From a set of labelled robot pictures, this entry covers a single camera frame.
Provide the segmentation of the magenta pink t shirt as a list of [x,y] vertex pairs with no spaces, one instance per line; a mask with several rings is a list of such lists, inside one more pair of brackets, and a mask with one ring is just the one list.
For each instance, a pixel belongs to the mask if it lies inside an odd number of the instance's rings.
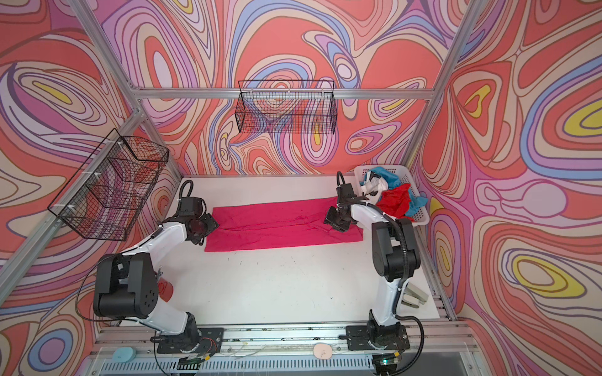
[[341,233],[325,224],[335,203],[335,197],[331,197],[214,208],[213,218],[219,227],[207,237],[205,251],[255,251],[363,241],[363,230],[356,225]]

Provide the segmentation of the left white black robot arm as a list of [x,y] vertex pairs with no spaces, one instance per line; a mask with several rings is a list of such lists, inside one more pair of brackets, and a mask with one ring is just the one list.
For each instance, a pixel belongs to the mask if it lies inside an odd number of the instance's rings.
[[182,183],[177,210],[133,248],[99,261],[92,308],[96,316],[134,321],[156,332],[156,345],[196,353],[202,335],[192,313],[178,310],[159,293],[159,263],[178,245],[201,246],[219,228],[205,201],[194,197],[194,182]]

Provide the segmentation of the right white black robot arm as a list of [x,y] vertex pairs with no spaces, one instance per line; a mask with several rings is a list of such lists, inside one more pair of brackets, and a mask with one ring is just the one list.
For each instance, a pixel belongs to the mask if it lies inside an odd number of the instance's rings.
[[395,219],[367,198],[357,196],[342,172],[336,174],[336,204],[325,218],[325,224],[340,233],[360,224],[371,233],[372,264],[381,277],[376,294],[376,305],[369,310],[363,325],[346,327],[350,351],[393,350],[402,353],[410,349],[409,335],[404,322],[411,321],[420,331],[420,345],[424,346],[425,331],[416,316],[401,316],[398,306],[415,271],[421,266],[414,226],[408,219]]

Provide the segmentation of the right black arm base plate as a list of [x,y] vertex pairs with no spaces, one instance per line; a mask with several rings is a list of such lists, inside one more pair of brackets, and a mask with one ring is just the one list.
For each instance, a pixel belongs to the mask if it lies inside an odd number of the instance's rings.
[[403,325],[347,326],[346,333],[340,336],[346,340],[350,351],[396,350],[400,353],[410,349],[410,342]]

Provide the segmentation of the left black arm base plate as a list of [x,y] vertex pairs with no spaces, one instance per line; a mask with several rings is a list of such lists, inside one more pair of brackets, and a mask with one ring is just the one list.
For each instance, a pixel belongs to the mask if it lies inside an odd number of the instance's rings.
[[159,354],[215,354],[221,351],[225,329],[203,327],[196,335],[157,335],[151,340]]

